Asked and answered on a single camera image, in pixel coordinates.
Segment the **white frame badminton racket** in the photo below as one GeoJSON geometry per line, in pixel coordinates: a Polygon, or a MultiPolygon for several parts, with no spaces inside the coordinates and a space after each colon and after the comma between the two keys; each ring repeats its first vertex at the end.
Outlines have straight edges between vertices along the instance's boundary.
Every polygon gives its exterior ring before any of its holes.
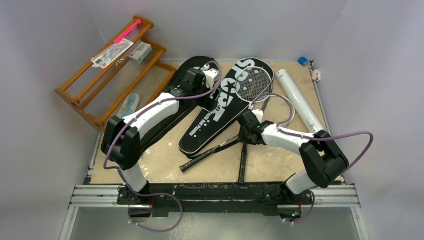
{"type": "Polygon", "coordinates": [[[280,123],[287,128],[294,120],[296,110],[292,102],[285,96],[267,95],[255,103],[255,108],[263,112],[260,122],[270,121],[280,123]]]}

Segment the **white shuttlecock tube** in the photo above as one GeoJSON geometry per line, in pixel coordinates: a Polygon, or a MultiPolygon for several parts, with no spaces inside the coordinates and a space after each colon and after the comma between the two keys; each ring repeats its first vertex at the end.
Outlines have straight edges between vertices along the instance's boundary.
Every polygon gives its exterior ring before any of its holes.
{"type": "Polygon", "coordinates": [[[325,128],[321,121],[318,119],[287,70],[280,69],[275,76],[309,132],[317,133],[324,130],[325,128]]]}

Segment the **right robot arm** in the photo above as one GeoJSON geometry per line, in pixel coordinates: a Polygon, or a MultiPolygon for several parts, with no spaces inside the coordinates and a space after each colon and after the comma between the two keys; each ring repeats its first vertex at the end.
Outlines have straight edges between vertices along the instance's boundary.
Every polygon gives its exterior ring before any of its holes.
{"type": "Polygon", "coordinates": [[[254,111],[246,110],[237,117],[238,140],[248,145],[282,148],[301,157],[304,170],[284,182],[280,196],[288,204],[302,192],[314,187],[327,188],[349,167],[349,161],[325,130],[304,133],[278,126],[272,121],[260,122],[254,111]]]}

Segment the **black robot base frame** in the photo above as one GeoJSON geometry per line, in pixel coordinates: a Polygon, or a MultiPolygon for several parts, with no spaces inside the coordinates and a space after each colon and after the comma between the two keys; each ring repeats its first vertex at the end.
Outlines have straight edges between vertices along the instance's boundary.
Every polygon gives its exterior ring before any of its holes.
{"type": "Polygon", "coordinates": [[[128,209],[134,218],[166,218],[180,212],[262,214],[299,219],[310,207],[351,208],[360,205],[352,185],[330,185],[292,194],[282,182],[152,183],[150,196],[138,196],[123,185],[77,185],[70,205],[80,208],[128,209]]]}

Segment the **black racket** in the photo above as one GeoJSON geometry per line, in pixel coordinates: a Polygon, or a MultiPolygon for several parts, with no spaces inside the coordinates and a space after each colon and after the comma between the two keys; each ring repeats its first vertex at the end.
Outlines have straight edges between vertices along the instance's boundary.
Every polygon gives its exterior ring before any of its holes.
{"type": "MultiPolygon", "coordinates": [[[[239,111],[236,115],[237,118],[239,116],[254,116],[251,112],[252,109],[255,109],[255,105],[260,99],[266,94],[272,92],[272,78],[267,73],[266,70],[260,67],[248,67],[243,70],[235,81],[235,93],[242,102],[248,103],[247,107],[243,108],[243,111],[239,111]]],[[[187,171],[189,168],[193,167],[197,163],[201,162],[203,159],[220,152],[224,149],[232,147],[238,143],[241,143],[238,140],[239,133],[225,141],[224,143],[215,146],[207,150],[206,152],[200,154],[196,158],[192,159],[188,163],[180,166],[180,170],[182,172],[187,171]]]]}
{"type": "Polygon", "coordinates": [[[248,145],[246,143],[243,144],[240,158],[240,168],[237,182],[239,184],[244,184],[245,182],[245,173],[246,173],[246,165],[247,165],[247,153],[248,153],[248,145]]]}

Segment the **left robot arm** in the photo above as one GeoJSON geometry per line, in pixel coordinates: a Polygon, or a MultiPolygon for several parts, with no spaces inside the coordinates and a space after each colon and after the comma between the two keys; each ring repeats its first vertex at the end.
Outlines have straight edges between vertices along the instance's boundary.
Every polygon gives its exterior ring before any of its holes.
{"type": "Polygon", "coordinates": [[[175,115],[186,101],[195,101],[202,108],[217,106],[221,73],[214,68],[190,68],[184,77],[167,87],[153,102],[123,118],[114,116],[106,124],[101,151],[112,161],[124,182],[129,197],[138,205],[149,199],[148,180],[139,167],[142,139],[166,118],[175,115]]]}

